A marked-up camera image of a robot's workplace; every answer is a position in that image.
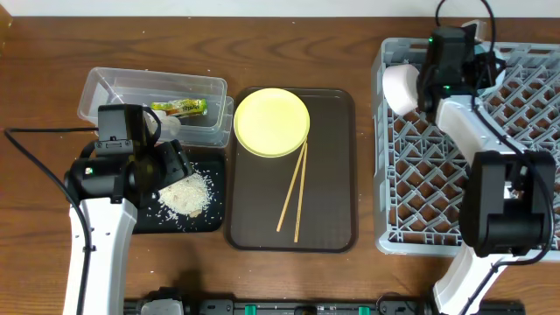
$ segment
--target green package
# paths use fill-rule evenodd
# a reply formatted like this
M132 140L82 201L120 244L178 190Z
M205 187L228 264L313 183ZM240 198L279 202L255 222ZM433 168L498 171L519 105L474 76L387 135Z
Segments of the green package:
M206 115L208 113L207 100L205 99L154 101L150 107L154 110L163 110L168 116L175 116L177 118Z

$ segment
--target brown tray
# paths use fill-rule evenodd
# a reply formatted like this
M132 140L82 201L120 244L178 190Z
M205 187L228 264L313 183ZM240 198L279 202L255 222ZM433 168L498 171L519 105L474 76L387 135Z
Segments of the brown tray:
M235 103L260 88L245 89ZM286 157L258 157L234 136L226 238L246 250L347 251L358 235L354 101L340 90L286 89L305 103L311 117L299 241L294 242L294 233L301 168L280 232L277 224L300 149Z

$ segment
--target black cutting board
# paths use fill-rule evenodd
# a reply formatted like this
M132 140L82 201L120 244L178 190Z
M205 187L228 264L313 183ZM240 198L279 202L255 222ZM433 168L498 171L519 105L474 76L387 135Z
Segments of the black cutting board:
M193 168L201 175L208 175L213 186L210 190L213 198L206 211L197 217L191 218L178 215L178 220L166 220L169 210L155 202L142 209L138 209L138 217L134 226L133 234L153 233L191 233L191 232L213 232L217 230L224 219L226 208L226 173L223 156L220 154L187 154Z

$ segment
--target yellow plate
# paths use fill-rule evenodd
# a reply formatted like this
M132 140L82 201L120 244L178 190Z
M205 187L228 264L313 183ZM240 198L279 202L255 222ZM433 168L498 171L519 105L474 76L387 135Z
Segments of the yellow plate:
M265 158L292 153L307 138L310 119L305 104L281 88L247 96L235 111L234 131L249 152Z

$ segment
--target plastic container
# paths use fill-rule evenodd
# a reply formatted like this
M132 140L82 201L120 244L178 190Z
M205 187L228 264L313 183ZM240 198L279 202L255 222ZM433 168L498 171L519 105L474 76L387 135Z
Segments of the plastic container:
M96 67L87 76L78 117L97 125L97 109L105 104L168 102L204 98L206 115L181 119L176 136L162 130L160 141L178 139L183 145L218 147L228 145L234 101L226 97L228 84L221 78Z
M427 45L427 39L388 38L371 68L374 237L387 254L455 256L462 243L458 218L467 163L424 113L393 113L382 89L387 67L408 63L419 69ZM483 97L488 113L530 150L550 151L560 166L560 45L496 43L496 48L507 70L503 85ZM556 170L556 209L558 188ZM560 261L559 243L556 233L546 260ZM528 256L535 254L532 250Z

